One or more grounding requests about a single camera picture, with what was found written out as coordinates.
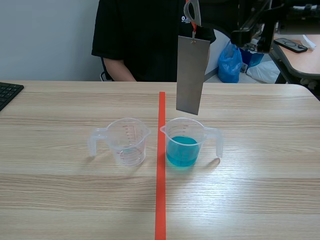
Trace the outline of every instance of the white plastic bag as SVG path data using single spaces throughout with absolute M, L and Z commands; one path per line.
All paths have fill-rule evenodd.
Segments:
M 246 74 L 255 80 L 274 84 L 280 74 L 280 70 L 273 61 L 265 61 L 257 66 L 250 67 Z

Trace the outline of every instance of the person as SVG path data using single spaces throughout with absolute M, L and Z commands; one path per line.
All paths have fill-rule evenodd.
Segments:
M 102 57 L 114 81 L 176 82 L 178 36 L 192 37 L 186 0 L 100 0 L 92 55 Z M 216 40 L 197 27 L 196 39 Z

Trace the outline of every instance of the empty measuring cup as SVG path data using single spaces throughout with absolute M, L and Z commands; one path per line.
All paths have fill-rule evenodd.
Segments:
M 217 128 L 204 127 L 196 120 L 181 117 L 169 121 L 160 130 L 166 136 L 166 157 L 176 166 L 187 167 L 194 164 L 208 137 L 216 138 L 216 155 L 222 158 L 224 140 Z
M 107 128 L 96 128 L 88 140 L 91 156 L 96 155 L 96 141 L 105 140 L 115 160 L 124 166 L 137 166 L 146 158 L 147 126 L 135 118 L 123 118 Z

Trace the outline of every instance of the blue liquid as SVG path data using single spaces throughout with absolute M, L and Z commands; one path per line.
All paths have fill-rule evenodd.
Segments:
M 196 144 L 197 141 L 187 136 L 175 136 L 174 141 L 181 144 Z M 170 141 L 166 147 L 166 157 L 178 167 L 188 167 L 193 165 L 199 154 L 199 145 L 184 146 Z

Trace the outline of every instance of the cup handle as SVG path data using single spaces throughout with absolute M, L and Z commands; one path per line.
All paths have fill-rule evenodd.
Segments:
M 97 140 L 107 139 L 107 130 L 107 128 L 96 128 L 92 132 L 87 142 L 91 157 L 94 157 L 97 154 Z
M 217 128 L 205 127 L 205 134 L 209 138 L 215 138 L 215 154 L 217 157 L 222 158 L 224 151 L 224 137 L 221 134 L 221 131 Z

